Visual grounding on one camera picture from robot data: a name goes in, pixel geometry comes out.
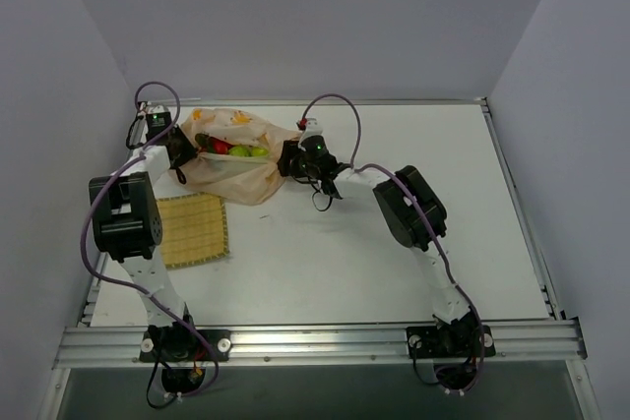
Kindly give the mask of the smooth green fake fruit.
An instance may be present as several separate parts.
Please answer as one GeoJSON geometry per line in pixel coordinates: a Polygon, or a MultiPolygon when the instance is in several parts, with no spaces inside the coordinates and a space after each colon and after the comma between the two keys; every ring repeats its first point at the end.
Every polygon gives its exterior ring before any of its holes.
{"type": "Polygon", "coordinates": [[[250,155],[254,157],[267,156],[269,151],[262,147],[252,147],[250,150],[250,155]]]}

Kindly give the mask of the bumpy green fake fruit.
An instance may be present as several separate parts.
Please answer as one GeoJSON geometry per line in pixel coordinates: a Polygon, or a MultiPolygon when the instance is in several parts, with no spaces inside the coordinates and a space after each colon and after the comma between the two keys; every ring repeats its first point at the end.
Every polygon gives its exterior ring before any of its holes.
{"type": "Polygon", "coordinates": [[[232,146],[229,150],[228,150],[228,154],[231,156],[237,156],[237,157],[251,157],[251,148],[248,146],[243,146],[243,145],[238,145],[238,146],[232,146]]]}

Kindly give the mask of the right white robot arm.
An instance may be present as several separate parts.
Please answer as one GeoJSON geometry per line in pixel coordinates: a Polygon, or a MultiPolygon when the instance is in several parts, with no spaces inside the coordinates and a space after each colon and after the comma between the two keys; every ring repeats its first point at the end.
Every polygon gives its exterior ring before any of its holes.
{"type": "Polygon", "coordinates": [[[460,353],[472,343],[473,333],[481,333],[478,310],[454,278],[440,242],[446,236],[446,208],[415,167],[391,172],[371,163],[352,169],[330,154],[318,135],[284,142],[278,169],[281,176],[311,185],[330,202],[375,201],[395,241],[409,249],[419,264],[443,350],[460,353]]]}

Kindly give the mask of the translucent banana-print plastic bag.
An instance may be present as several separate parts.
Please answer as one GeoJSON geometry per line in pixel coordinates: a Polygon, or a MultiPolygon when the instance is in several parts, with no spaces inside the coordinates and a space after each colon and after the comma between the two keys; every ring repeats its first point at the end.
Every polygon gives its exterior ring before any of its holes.
{"type": "Polygon", "coordinates": [[[284,141],[298,140],[299,131],[234,108],[195,108],[180,129],[197,148],[197,156],[181,166],[183,187],[234,203],[256,206],[267,201],[284,183],[278,171],[284,141]],[[267,156],[237,157],[201,152],[195,135],[205,133],[231,146],[262,147],[267,156]]]}

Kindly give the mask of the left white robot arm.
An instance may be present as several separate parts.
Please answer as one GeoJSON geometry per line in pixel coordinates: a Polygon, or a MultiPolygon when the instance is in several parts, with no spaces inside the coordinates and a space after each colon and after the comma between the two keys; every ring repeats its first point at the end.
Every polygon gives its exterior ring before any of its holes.
{"type": "Polygon", "coordinates": [[[154,185],[194,148],[171,113],[150,111],[146,142],[122,168],[89,183],[94,241],[98,249],[128,274],[147,313],[149,339],[176,360],[191,358],[199,346],[192,318],[177,294],[160,252],[164,236],[154,185]]]}

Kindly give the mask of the red fake berry bunch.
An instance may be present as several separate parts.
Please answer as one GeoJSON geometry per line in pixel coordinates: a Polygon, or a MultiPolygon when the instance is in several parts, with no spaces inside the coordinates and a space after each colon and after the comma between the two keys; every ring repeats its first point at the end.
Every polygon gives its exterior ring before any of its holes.
{"type": "Polygon", "coordinates": [[[205,133],[195,135],[195,142],[201,152],[228,154],[231,144],[205,133]]]}

